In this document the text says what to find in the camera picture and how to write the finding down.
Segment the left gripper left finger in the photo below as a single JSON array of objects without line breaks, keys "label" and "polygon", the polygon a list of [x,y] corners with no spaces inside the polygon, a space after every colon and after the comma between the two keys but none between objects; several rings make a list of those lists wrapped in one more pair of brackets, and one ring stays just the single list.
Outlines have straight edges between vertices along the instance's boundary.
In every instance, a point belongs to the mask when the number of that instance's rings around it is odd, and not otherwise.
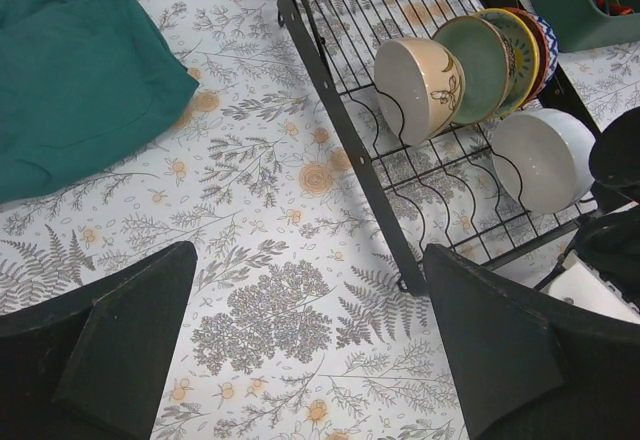
[{"label": "left gripper left finger", "polygon": [[2,438],[149,438],[196,264],[194,245],[176,242],[2,315]]}]

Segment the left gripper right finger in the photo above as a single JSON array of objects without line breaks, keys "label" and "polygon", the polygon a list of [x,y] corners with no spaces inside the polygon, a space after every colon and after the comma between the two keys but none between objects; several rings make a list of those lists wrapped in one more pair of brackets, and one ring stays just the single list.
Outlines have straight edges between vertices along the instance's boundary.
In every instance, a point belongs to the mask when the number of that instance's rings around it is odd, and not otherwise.
[{"label": "left gripper right finger", "polygon": [[638,325],[522,286],[442,245],[429,245],[423,262],[470,438],[638,438]]}]

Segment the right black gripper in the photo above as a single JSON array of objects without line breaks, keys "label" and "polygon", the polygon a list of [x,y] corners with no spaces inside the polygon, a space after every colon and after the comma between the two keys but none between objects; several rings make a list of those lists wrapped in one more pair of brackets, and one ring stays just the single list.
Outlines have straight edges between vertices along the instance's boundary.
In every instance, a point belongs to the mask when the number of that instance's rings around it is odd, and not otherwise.
[{"label": "right black gripper", "polygon": [[[596,183],[639,201],[639,111],[631,109],[609,124],[589,157]],[[639,278],[639,207],[611,213],[582,226],[563,253],[579,259],[611,280]]]}]

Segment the plain white bowl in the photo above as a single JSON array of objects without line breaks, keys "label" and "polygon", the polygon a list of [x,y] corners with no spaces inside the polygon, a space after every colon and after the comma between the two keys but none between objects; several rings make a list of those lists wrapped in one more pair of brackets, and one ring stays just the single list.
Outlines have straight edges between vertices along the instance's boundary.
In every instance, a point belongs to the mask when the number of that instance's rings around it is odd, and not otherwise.
[{"label": "plain white bowl", "polygon": [[594,179],[593,133],[574,116],[551,108],[502,120],[491,138],[492,162],[506,192],[535,214],[553,214],[581,200]]}]

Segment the black wire dish rack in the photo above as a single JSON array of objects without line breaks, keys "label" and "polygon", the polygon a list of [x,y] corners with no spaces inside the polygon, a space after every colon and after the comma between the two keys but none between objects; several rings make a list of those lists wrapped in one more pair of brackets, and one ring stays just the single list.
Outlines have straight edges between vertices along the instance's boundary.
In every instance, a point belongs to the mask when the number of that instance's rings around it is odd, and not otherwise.
[{"label": "black wire dish rack", "polygon": [[518,0],[278,0],[400,272],[496,269],[595,218],[595,123]]}]

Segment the yellow sun pattern bowl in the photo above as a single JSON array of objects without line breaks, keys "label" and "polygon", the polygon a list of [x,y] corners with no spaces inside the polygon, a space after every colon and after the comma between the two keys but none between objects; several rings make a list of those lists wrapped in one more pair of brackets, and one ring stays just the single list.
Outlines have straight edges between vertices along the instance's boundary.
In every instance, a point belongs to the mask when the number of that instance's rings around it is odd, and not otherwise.
[{"label": "yellow sun pattern bowl", "polygon": [[474,13],[487,21],[506,39],[512,55],[509,58],[510,90],[495,112],[503,117],[521,107],[533,92],[540,73],[540,51],[536,38],[524,20],[503,8],[487,8]]}]

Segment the blue zigzag red bowl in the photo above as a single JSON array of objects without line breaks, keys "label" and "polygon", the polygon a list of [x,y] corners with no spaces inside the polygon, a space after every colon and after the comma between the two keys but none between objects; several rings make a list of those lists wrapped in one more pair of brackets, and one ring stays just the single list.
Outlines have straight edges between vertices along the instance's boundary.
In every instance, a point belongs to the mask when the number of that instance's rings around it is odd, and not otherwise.
[{"label": "blue zigzag red bowl", "polygon": [[506,10],[518,16],[529,27],[538,43],[540,52],[539,72],[534,87],[525,102],[536,98],[552,80],[558,66],[558,40],[550,24],[540,15],[515,7]]}]

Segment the green celadon bowl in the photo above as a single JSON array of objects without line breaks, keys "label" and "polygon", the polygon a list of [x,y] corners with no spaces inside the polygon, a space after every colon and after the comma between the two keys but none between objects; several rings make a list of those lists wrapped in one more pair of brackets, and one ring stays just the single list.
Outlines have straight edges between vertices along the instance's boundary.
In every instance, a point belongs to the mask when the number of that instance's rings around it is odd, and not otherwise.
[{"label": "green celadon bowl", "polygon": [[449,50],[464,72],[464,93],[452,122],[470,125],[491,118],[512,84],[506,40],[496,27],[477,16],[446,22],[433,39]]}]

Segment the beige white bowl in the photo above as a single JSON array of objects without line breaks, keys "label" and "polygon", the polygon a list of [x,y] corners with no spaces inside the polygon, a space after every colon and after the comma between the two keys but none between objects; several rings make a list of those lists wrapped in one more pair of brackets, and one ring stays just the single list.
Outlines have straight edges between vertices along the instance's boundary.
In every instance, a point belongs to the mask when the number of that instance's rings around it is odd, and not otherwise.
[{"label": "beige white bowl", "polygon": [[382,42],[374,87],[384,120],[404,144],[416,146],[444,130],[464,93],[464,72],[440,43],[417,37]]}]

